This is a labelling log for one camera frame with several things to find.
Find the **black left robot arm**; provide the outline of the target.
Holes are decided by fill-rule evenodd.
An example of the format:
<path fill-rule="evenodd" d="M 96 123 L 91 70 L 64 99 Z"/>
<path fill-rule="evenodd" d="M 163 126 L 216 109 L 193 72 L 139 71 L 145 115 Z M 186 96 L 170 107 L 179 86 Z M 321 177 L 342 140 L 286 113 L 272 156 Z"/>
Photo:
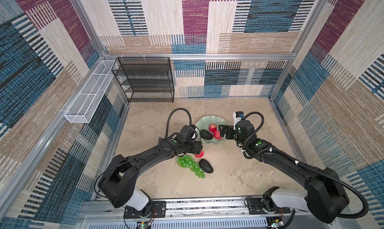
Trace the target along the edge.
<path fill-rule="evenodd" d="M 115 156 L 98 180 L 98 188 L 114 208 L 136 210 L 140 217 L 147 217 L 153 210 L 153 200 L 142 190 L 136 190 L 136 182 L 148 169 L 176 156 L 200 154 L 202 142 L 197 140 L 196 126 L 184 126 L 179 133 L 164 139 L 140 154 Z"/>

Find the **green fake grape bunch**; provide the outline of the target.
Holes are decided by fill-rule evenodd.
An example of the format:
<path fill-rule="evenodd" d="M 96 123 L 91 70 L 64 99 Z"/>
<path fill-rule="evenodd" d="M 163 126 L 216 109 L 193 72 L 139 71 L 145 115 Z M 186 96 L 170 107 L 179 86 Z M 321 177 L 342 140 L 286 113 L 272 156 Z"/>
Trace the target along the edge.
<path fill-rule="evenodd" d="M 199 164 L 189 155 L 177 158 L 177 164 L 182 168 L 190 169 L 197 177 L 205 179 L 206 175 Z"/>

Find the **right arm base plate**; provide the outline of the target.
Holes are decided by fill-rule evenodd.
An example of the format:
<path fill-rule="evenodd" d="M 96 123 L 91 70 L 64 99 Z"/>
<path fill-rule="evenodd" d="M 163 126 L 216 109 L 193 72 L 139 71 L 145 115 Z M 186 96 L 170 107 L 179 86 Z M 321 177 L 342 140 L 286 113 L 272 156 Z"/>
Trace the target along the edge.
<path fill-rule="evenodd" d="M 244 203 L 250 215 L 289 215 L 291 213 L 291 209 L 279 208 L 269 199 L 247 197 Z"/>

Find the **dark fake avocado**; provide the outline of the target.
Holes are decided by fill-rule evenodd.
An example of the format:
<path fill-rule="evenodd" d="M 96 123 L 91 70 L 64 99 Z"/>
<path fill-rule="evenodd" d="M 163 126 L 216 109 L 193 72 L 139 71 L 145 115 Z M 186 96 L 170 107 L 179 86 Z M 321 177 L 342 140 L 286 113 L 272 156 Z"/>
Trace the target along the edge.
<path fill-rule="evenodd" d="M 211 134 L 211 132 L 207 131 L 207 130 L 201 130 L 200 131 L 200 137 L 201 137 L 201 139 L 204 139 L 207 141 L 210 141 L 214 138 L 213 135 Z"/>
<path fill-rule="evenodd" d="M 213 167 L 211 166 L 211 164 L 210 164 L 206 159 L 201 159 L 201 160 L 199 161 L 199 166 L 200 166 L 200 168 L 201 168 L 205 173 L 212 174 L 212 173 L 214 172 Z"/>

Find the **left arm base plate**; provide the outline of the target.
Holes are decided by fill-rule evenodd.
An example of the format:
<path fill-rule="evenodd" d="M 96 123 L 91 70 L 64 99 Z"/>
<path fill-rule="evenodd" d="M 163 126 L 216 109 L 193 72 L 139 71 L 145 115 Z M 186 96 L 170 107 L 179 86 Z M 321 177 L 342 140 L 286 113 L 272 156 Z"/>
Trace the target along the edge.
<path fill-rule="evenodd" d="M 166 214 L 166 201 L 149 201 L 149 203 L 138 211 L 133 207 L 126 206 L 124 219 L 150 219 L 152 217 L 164 218 Z"/>

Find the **red fake apple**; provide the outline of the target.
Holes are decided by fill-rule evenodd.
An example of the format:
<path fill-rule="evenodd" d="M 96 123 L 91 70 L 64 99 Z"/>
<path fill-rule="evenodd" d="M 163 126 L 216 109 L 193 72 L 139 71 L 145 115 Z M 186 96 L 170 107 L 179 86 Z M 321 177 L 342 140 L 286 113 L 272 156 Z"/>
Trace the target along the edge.
<path fill-rule="evenodd" d="M 209 131 L 211 133 L 215 132 L 217 130 L 217 126 L 215 124 L 210 124 L 209 125 Z"/>
<path fill-rule="evenodd" d="M 204 156 L 204 151 L 201 150 L 200 154 L 195 154 L 196 158 L 202 158 Z"/>
<path fill-rule="evenodd" d="M 219 130 L 216 130 L 215 132 L 213 132 L 213 136 L 216 140 L 220 140 L 222 138 Z"/>

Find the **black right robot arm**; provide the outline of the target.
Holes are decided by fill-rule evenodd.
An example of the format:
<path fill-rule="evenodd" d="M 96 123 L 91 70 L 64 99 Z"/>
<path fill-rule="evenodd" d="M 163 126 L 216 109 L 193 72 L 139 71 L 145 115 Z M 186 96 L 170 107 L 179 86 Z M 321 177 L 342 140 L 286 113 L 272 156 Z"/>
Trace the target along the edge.
<path fill-rule="evenodd" d="M 278 208 L 307 211 L 327 224 L 343 215 L 342 211 L 350 202 L 345 192 L 348 186 L 340 181 L 335 171 L 307 165 L 258 138 L 256 129 L 247 120 L 240 120 L 235 126 L 220 125 L 218 129 L 222 138 L 236 141 L 246 159 L 270 165 L 304 188 L 301 193 L 288 192 L 280 187 L 270 188 L 262 198 L 265 211 L 274 212 Z"/>

